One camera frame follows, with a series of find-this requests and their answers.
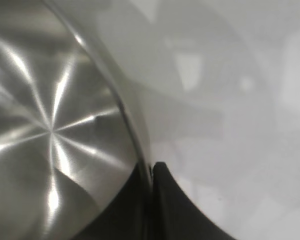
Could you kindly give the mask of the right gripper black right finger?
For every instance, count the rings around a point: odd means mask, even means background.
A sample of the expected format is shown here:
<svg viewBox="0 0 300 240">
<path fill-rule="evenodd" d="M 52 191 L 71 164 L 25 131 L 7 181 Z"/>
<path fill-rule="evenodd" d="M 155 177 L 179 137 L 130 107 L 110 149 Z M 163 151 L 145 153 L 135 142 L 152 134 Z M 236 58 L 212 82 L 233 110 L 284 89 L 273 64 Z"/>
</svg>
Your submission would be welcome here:
<svg viewBox="0 0 300 240">
<path fill-rule="evenodd" d="M 153 167 L 154 240 L 229 240 L 187 197 L 164 162 Z"/>
</svg>

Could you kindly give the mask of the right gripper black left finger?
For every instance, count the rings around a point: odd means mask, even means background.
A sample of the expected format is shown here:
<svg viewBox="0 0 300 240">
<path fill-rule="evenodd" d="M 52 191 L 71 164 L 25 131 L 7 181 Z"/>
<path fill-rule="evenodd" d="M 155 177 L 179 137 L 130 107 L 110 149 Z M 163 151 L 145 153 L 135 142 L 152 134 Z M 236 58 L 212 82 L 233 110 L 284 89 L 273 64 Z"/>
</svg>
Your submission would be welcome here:
<svg viewBox="0 0 300 240">
<path fill-rule="evenodd" d="M 111 203 L 73 239 L 147 240 L 151 204 L 151 185 L 136 165 Z"/>
</svg>

